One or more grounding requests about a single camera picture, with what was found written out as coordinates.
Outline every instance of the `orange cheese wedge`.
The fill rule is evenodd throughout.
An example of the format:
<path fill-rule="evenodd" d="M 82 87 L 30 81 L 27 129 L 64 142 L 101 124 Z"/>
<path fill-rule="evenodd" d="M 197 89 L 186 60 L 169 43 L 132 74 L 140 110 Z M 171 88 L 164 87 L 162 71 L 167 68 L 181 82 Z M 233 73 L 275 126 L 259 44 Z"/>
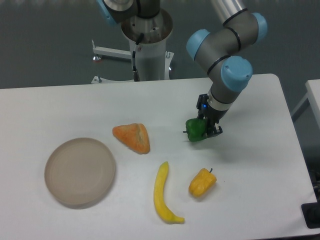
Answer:
<path fill-rule="evenodd" d="M 112 134 L 120 142 L 138 154 L 147 154 L 150 152 L 148 132 L 142 123 L 115 126 L 112 129 Z"/>

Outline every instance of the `cable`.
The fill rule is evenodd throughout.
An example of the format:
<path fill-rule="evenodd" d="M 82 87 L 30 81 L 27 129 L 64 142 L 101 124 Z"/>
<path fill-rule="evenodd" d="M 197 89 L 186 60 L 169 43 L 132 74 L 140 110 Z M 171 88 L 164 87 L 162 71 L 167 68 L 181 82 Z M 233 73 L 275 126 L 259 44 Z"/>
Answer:
<path fill-rule="evenodd" d="M 144 36 L 145 35 L 143 33 L 140 33 L 139 38 L 135 42 L 134 50 L 132 51 L 132 68 L 133 68 L 132 70 L 134 72 L 137 71 L 137 68 L 136 68 L 136 51 L 137 51 L 139 43 L 144 39 Z"/>

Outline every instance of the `blue joint cap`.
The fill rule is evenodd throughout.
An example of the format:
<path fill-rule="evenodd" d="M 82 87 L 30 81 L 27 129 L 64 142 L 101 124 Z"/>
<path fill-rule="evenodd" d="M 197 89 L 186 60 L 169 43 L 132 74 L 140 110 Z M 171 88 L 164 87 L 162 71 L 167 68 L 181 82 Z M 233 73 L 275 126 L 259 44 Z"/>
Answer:
<path fill-rule="evenodd" d="M 190 57 L 195 60 L 196 54 L 200 45 L 205 40 L 205 38 L 210 34 L 206 29 L 201 29 L 196 31 L 186 43 L 186 50 L 189 53 Z"/>
<path fill-rule="evenodd" d="M 96 0 L 96 3 L 99 6 L 100 9 L 100 13 L 102 15 L 102 17 L 104 18 L 104 20 L 111 26 L 115 26 L 117 23 L 114 20 L 114 18 L 111 16 L 111 14 L 109 13 L 107 7 L 105 6 L 104 0 Z"/>
<path fill-rule="evenodd" d="M 268 32 L 268 24 L 264 16 L 262 16 L 260 13 L 254 12 L 252 13 L 253 16 L 255 16 L 257 22 L 258 22 L 258 37 L 256 39 L 256 43 L 260 42 L 262 39 L 265 38 Z"/>
<path fill-rule="evenodd" d="M 222 64 L 221 79 L 231 91 L 241 92 L 245 89 L 252 74 L 250 62 L 240 56 L 231 56 Z"/>

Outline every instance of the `green pepper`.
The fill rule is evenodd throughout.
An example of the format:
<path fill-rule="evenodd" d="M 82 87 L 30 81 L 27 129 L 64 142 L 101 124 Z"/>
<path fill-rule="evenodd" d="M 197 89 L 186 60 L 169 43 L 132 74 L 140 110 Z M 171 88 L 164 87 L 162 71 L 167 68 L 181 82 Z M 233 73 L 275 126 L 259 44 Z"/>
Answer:
<path fill-rule="evenodd" d="M 185 122 L 185 128 L 186 131 L 184 131 L 184 133 L 188 134 L 190 142 L 197 142 L 207 138 L 205 119 L 189 119 Z"/>

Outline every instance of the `white metal stand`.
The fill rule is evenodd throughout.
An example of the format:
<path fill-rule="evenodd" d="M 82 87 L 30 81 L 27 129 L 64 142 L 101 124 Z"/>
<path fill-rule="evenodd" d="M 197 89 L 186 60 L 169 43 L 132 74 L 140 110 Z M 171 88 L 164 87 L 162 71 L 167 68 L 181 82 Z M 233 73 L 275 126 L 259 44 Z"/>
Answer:
<path fill-rule="evenodd" d="M 113 58 L 119 58 L 119 59 L 125 59 L 125 60 L 131 60 L 132 58 L 130 51 L 95 46 L 95 43 L 93 40 L 92 40 L 92 50 L 93 50 L 93 53 L 95 54 L 93 58 L 93 61 L 95 62 L 101 61 L 100 56 L 107 56 L 107 57 L 113 57 Z M 173 52 L 170 52 L 170 51 L 165 52 L 164 80 L 170 79 L 169 77 L 169 72 L 171 70 L 170 64 L 174 55 L 175 54 Z M 114 81 L 114 80 L 101 78 L 99 76 L 95 76 L 91 81 L 92 84 L 104 84 L 104 83 L 112 83 L 112 82 L 133 82 L 133 80 Z"/>

